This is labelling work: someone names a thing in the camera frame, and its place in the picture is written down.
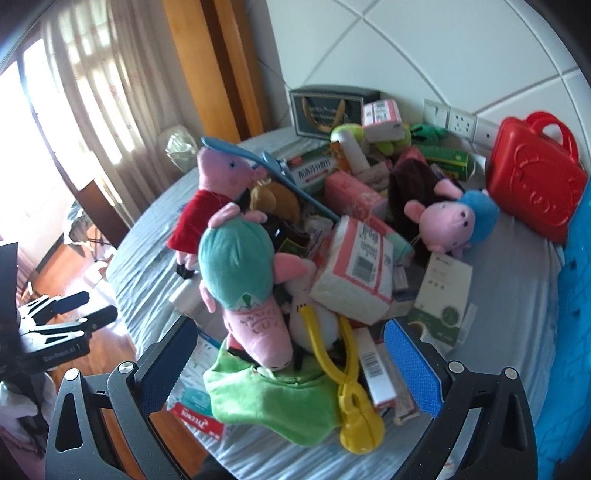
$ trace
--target blue plastic spoon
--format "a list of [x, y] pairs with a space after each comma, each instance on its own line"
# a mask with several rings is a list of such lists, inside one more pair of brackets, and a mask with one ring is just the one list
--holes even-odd
[[339, 221], [340, 217], [336, 213], [334, 213], [332, 210], [320, 203], [314, 197], [310, 196], [308, 193], [306, 193], [304, 190], [298, 187], [293, 182], [293, 180], [288, 178], [288, 176], [285, 174], [285, 172], [279, 165], [277, 159], [272, 157], [271, 154], [263, 152], [261, 158], [258, 155], [255, 155], [254, 153], [249, 152], [248, 150], [245, 150], [242, 147], [214, 137], [201, 137], [201, 142], [207, 148], [211, 148], [213, 150], [217, 150], [219, 152], [227, 153], [230, 155], [236, 155], [237, 157], [247, 158], [249, 160], [252, 160], [256, 164], [265, 167], [268, 172], [275, 176], [279, 183], [284, 185], [286, 188], [290, 189], [296, 195], [302, 197], [304, 200], [310, 202], [319, 211], [321, 211], [324, 215], [330, 218], [334, 223]]

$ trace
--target light blue bed sheet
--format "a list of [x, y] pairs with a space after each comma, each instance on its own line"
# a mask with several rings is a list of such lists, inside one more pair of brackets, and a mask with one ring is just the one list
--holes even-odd
[[[243, 146], [256, 153], [266, 149], [282, 157], [314, 145], [317, 141], [298, 138], [287, 128]], [[174, 272], [173, 253], [165, 242], [179, 207], [194, 194], [197, 181], [198, 172], [193, 170], [165, 192], [130, 231], [108, 269], [108, 280], [138, 356], [162, 338], [179, 316], [168, 298], [182, 280]], [[536, 421], [554, 359], [559, 255], [551, 243], [502, 214], [491, 237], [467, 251], [464, 261], [473, 265], [469, 302], [478, 310], [465, 344], [453, 350], [448, 359], [460, 360], [478, 372], [516, 368]], [[224, 334], [219, 317], [209, 314], [204, 306], [196, 320], [208, 333], [219, 338]], [[452, 459], [461, 458], [476, 418], [476, 412], [469, 415]], [[364, 456], [345, 451], [336, 432], [322, 445], [304, 448], [259, 426], [230, 426], [220, 442], [191, 430], [240, 480], [388, 480], [429, 421], [430, 417], [422, 414], [395, 426], [387, 415], [382, 445]]]

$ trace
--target light switch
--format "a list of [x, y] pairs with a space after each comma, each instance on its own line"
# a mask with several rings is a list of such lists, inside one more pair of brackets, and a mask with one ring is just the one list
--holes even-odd
[[423, 103], [423, 122], [437, 127], [447, 128], [449, 107], [441, 103], [425, 100]]

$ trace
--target pink pig plush toy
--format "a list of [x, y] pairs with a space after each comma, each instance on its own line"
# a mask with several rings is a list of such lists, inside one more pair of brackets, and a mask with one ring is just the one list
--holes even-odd
[[495, 229], [499, 207], [486, 190], [463, 193], [448, 179], [440, 180], [434, 191], [455, 201], [425, 207], [418, 200], [410, 200], [404, 213], [418, 223], [419, 234], [429, 251], [451, 252], [461, 258], [465, 248], [484, 241]]
[[192, 276], [199, 242], [212, 215], [267, 176], [263, 167], [253, 169], [244, 158], [207, 147], [197, 153], [197, 165], [199, 189], [183, 209], [166, 244], [176, 251], [177, 272], [183, 278]]
[[199, 248], [199, 285], [210, 312], [223, 309], [228, 342], [239, 343], [262, 367], [281, 370], [293, 355], [273, 285], [306, 273], [300, 257], [275, 253], [262, 212], [240, 213], [230, 203], [214, 214]]

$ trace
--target screw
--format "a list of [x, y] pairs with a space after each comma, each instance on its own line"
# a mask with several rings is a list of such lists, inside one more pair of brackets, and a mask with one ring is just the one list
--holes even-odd
[[464, 371], [464, 366], [460, 362], [449, 362], [447, 367], [455, 374], [461, 374]]
[[134, 365], [131, 362], [123, 362], [117, 370], [122, 374], [128, 374], [134, 369]]
[[72, 381], [78, 377], [78, 369], [77, 368], [70, 368], [65, 374], [64, 378], [66, 380]]
[[510, 378], [510, 379], [512, 379], [512, 380], [517, 380], [517, 377], [518, 377], [519, 375], [517, 374], [517, 371], [516, 371], [514, 368], [507, 368], [507, 369], [505, 370], [505, 376], [506, 376], [507, 378]]

